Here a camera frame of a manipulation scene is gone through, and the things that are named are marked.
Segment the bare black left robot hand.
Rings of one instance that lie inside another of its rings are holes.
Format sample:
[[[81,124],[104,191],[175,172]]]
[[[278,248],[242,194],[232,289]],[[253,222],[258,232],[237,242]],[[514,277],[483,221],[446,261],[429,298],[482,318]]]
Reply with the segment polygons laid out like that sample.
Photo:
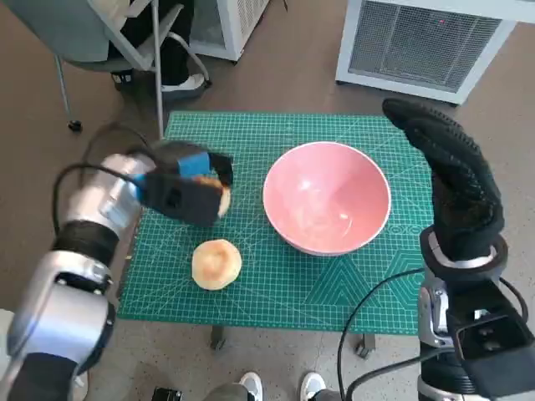
[[[232,158],[228,155],[202,151],[181,157],[177,165],[179,174],[183,178],[193,178],[215,172],[224,186],[233,184]]]

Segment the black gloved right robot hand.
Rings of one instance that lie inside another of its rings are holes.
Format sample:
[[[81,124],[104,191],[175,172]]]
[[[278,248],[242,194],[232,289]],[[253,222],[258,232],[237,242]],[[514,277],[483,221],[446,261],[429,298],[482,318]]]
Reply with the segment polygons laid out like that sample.
[[[452,261],[487,256],[505,221],[479,145],[454,119],[426,105],[385,99],[382,110],[431,168],[433,227],[443,254]]]

